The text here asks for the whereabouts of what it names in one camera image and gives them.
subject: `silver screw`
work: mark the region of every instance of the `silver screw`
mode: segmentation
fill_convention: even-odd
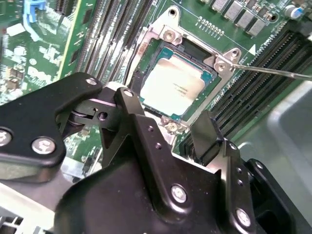
[[[263,166],[261,165],[260,162],[255,162],[255,164],[257,165],[258,168],[263,169]]]
[[[179,203],[184,203],[186,201],[186,192],[178,185],[174,185],[171,188],[171,194],[174,199]]]
[[[11,140],[11,134],[6,130],[0,129],[0,146],[8,144]]]
[[[41,137],[33,141],[31,148],[37,154],[48,155],[55,150],[55,143],[49,138]]]
[[[236,214],[241,224],[243,224],[246,227],[249,227],[251,225],[250,218],[245,211],[243,211],[242,209],[237,209]]]
[[[97,82],[96,82],[93,78],[87,78],[87,79],[86,79],[86,82],[87,82],[88,84],[91,84],[91,85],[96,85],[96,84],[97,84]]]
[[[128,97],[133,97],[133,93],[132,93],[131,91],[125,89],[123,92],[124,92],[125,95],[127,95]]]
[[[234,150],[237,150],[237,147],[233,143],[230,143],[230,147]]]

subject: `green circuit board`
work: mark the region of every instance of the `green circuit board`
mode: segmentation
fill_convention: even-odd
[[[46,0],[45,9],[36,9],[36,21],[30,23],[39,36],[39,40],[34,41],[23,22],[24,1],[0,0],[0,105],[76,71],[87,71],[92,66],[94,69],[89,73],[103,84],[108,81],[124,82],[125,69],[133,49],[131,43],[135,41],[131,38],[135,38],[142,26],[149,26],[172,5],[180,10],[179,25],[182,28],[220,52],[239,48],[242,52],[239,63],[248,65],[288,21],[284,8],[291,3],[291,0],[259,0],[248,10],[248,0],[239,2],[242,10],[250,11],[254,20],[265,23],[258,35],[252,36],[246,33],[247,29],[237,26],[237,21],[226,19],[224,12],[213,10],[211,3],[205,4],[201,0]],[[72,7],[67,9],[66,14],[60,14],[56,11],[60,3],[69,6],[72,3]],[[258,16],[263,8],[267,9],[266,13]],[[142,13],[146,16],[139,22]],[[103,41],[95,50],[96,55],[91,53],[92,48],[87,44],[93,40],[92,37]],[[139,70],[146,70],[160,43],[160,40],[150,43],[139,63]],[[94,58],[91,64],[83,60],[88,55]],[[236,71],[229,84],[235,82],[240,74],[241,71]],[[182,120],[188,120],[219,81],[216,78],[203,90]],[[219,95],[230,86],[220,90]],[[95,156],[95,149],[101,148],[98,128],[90,127],[83,134],[69,137],[66,146],[67,157],[83,163],[84,157]]]

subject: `black plastic mount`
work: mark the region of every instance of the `black plastic mount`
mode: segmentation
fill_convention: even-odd
[[[50,180],[66,154],[61,123],[67,122],[70,111],[78,103],[101,90],[99,81],[88,74],[76,73],[0,106],[0,130],[9,132],[12,137],[0,147],[0,179]],[[34,140],[43,137],[55,144],[50,154],[38,154],[32,149]]]

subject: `screw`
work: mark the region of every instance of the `screw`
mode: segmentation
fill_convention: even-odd
[[[96,80],[94,80],[93,78],[87,78],[86,82],[88,84],[91,84],[91,85],[96,85],[97,84]]]
[[[224,62],[220,61],[218,63],[218,70],[222,72],[224,70],[224,68],[225,68]]]
[[[6,130],[0,129],[0,146],[8,144],[11,140],[11,134]]]
[[[169,130],[170,132],[176,132],[177,131],[177,124],[176,123],[173,123],[173,122],[170,122],[168,123],[165,128],[167,130]]]
[[[127,95],[128,97],[133,97],[133,93],[130,90],[124,90],[123,91],[125,93],[125,95]]]
[[[236,214],[241,224],[243,224],[246,227],[249,227],[251,225],[250,218],[245,211],[243,211],[242,209],[237,209]]]
[[[171,194],[179,203],[184,203],[186,201],[186,192],[178,185],[172,186]]]
[[[263,169],[263,166],[261,165],[260,162],[255,162],[255,164],[257,165],[258,168]]]
[[[233,143],[230,143],[230,147],[234,150],[237,150],[237,147]]]
[[[40,137],[33,141],[31,148],[37,154],[48,155],[55,150],[55,143],[46,137]]]
[[[80,159],[82,162],[85,162],[87,160],[87,157],[86,156],[81,156],[81,159]]]
[[[167,30],[163,35],[165,41],[172,42],[174,41],[176,34],[173,31]]]

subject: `chip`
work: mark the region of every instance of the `chip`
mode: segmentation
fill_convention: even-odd
[[[73,53],[73,56],[72,56],[72,59],[71,59],[70,63],[73,63],[73,62],[75,62],[75,61],[78,59],[79,51],[80,51],[80,50],[78,49],[78,50],[76,50],[76,51]]]
[[[89,9],[89,10],[86,11],[86,14],[84,14],[84,18],[83,18],[82,24],[85,24],[85,23],[89,22],[89,20],[91,18],[91,13],[92,13],[92,9]]]
[[[141,101],[168,117],[180,117],[212,80],[212,74],[163,48],[140,92]]]

